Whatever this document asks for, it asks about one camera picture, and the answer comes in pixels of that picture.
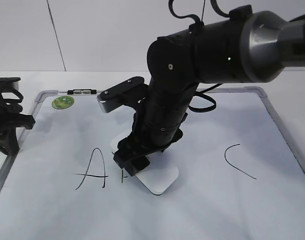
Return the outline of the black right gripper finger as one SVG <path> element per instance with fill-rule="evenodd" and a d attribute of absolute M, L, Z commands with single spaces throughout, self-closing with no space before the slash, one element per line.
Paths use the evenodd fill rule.
<path fill-rule="evenodd" d="M 149 159 L 146 156 L 141 156 L 136 159 L 132 159 L 130 161 L 130 167 L 128 169 L 128 173 L 130 175 L 135 175 L 148 167 L 150 164 Z"/>
<path fill-rule="evenodd" d="M 133 167 L 130 160 L 131 151 L 127 149 L 118 149 L 114 155 L 113 160 L 121 169 L 131 169 Z"/>

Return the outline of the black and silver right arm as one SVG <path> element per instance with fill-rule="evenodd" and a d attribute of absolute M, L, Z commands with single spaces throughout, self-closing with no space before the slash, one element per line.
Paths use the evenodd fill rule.
<path fill-rule="evenodd" d="M 149 84 L 125 81 L 118 89 L 121 104 L 135 113 L 113 159 L 131 176 L 149 165 L 148 155 L 183 136 L 180 125 L 200 95 L 199 84 L 268 83 L 285 68 L 305 67 L 305 14 L 286 21 L 244 5 L 225 21 L 158 37 L 148 48 L 147 66 Z"/>

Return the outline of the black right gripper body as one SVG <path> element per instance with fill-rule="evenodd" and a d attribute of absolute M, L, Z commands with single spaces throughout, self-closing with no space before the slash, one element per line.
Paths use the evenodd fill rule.
<path fill-rule="evenodd" d="M 131 132 L 117 143 L 117 150 L 130 150 L 130 160 L 163 152 L 182 138 L 180 125 L 183 121 L 183 107 L 138 107 Z"/>

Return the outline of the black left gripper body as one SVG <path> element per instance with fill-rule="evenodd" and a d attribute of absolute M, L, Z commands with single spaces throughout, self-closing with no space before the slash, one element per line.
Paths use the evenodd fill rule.
<path fill-rule="evenodd" d="M 14 156 L 19 152 L 16 129 L 31 130 L 35 124 L 32 115 L 21 114 L 22 106 L 7 104 L 0 93 L 0 152 Z"/>

